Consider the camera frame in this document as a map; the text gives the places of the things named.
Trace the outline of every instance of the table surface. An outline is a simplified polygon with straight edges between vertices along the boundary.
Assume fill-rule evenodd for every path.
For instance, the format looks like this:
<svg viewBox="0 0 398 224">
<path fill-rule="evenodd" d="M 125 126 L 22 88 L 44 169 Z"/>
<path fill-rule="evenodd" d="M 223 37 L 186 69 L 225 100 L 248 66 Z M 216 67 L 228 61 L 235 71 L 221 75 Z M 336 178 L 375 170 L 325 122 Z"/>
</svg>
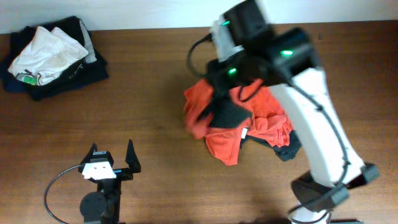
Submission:
<svg viewBox="0 0 398 224">
<path fill-rule="evenodd" d="M 353 147 L 378 165 L 381 177 L 351 191 L 335 218 L 398 222 L 398 23 L 349 22 L 301 26 L 311 35 L 327 72 L 331 98 Z M 308 170 L 301 150 L 288 162 L 248 142 L 236 166 L 211 156 L 185 132 L 183 91 L 197 79 L 185 66 L 201 29 L 93 32 L 109 62 L 108 80 L 32 101 L 0 90 L 2 223 L 55 223 L 43 206 L 47 184 L 78 164 L 93 142 L 124 167 L 132 139 L 142 173 L 123 183 L 121 221 L 127 223 L 239 223 L 284 217 L 296 199 L 290 182 Z M 0 59 L 9 51 L 0 35 Z M 197 67 L 215 58 L 210 44 L 195 51 Z M 49 193 L 54 214 L 82 223 L 80 200 L 96 186 L 71 172 Z"/>
</svg>

